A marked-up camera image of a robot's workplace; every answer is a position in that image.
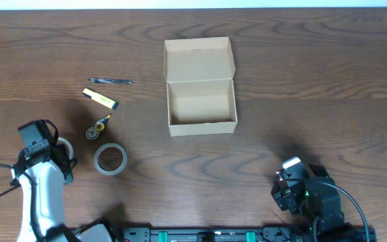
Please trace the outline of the white tape roll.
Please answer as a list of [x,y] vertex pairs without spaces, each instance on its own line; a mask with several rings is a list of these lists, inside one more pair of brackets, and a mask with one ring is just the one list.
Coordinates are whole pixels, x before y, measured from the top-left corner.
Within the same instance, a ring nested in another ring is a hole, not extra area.
[[58,138],[58,142],[62,143],[67,148],[69,159],[74,159],[74,150],[72,144],[67,139],[62,137]]

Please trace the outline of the yellow highlighter marker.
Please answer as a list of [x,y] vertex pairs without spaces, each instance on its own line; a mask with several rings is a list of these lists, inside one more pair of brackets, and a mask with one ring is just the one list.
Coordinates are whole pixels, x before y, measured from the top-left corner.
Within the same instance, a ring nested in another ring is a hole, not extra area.
[[105,96],[105,95],[102,95],[100,94],[99,92],[96,92],[92,89],[89,89],[89,88],[85,88],[82,92],[82,94],[90,99],[92,99],[93,101],[109,108],[109,109],[112,109],[112,110],[115,110],[117,107],[118,107],[118,102]]

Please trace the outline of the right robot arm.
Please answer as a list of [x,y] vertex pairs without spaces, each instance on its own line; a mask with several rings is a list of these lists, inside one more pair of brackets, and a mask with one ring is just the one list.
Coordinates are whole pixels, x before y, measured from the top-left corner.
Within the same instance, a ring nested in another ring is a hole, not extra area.
[[[337,186],[325,167],[303,163],[293,157],[276,172],[271,195],[283,211],[303,217],[304,223],[279,228],[282,241],[376,241],[360,205],[344,189]],[[341,196],[346,196],[358,211],[362,226],[345,221]]]

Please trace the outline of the yellow black correction tape dispenser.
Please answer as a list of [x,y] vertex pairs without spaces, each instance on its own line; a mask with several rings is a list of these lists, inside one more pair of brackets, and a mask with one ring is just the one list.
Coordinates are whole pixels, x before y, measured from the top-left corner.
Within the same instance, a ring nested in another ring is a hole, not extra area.
[[111,114],[90,125],[85,131],[85,137],[88,140],[97,140],[107,129],[108,122],[112,118]]

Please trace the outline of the clear tape roll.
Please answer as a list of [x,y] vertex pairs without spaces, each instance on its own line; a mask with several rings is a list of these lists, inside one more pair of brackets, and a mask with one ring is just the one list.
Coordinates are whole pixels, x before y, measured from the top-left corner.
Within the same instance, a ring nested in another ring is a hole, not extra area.
[[[121,161],[121,164],[109,171],[109,170],[105,170],[100,164],[99,164],[99,156],[107,149],[110,149],[110,148],[115,148],[117,150],[119,150],[119,152],[121,152],[122,154],[122,161]],[[113,176],[113,175],[117,175],[119,173],[121,173],[125,167],[127,166],[128,164],[128,154],[125,150],[125,148],[122,146],[122,145],[119,145],[117,143],[106,143],[102,146],[100,146],[100,148],[98,148],[94,154],[94,157],[93,157],[93,164],[96,168],[96,170],[98,172],[100,172],[101,174],[103,175],[107,175],[107,176]]]

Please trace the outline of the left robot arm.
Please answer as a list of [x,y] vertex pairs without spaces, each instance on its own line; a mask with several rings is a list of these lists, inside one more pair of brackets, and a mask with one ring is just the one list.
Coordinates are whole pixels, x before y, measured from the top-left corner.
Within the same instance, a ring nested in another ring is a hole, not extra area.
[[11,166],[15,183],[23,192],[21,229],[18,241],[115,241],[103,221],[83,229],[65,223],[63,188],[72,182],[73,148],[58,138],[24,138],[25,149]]

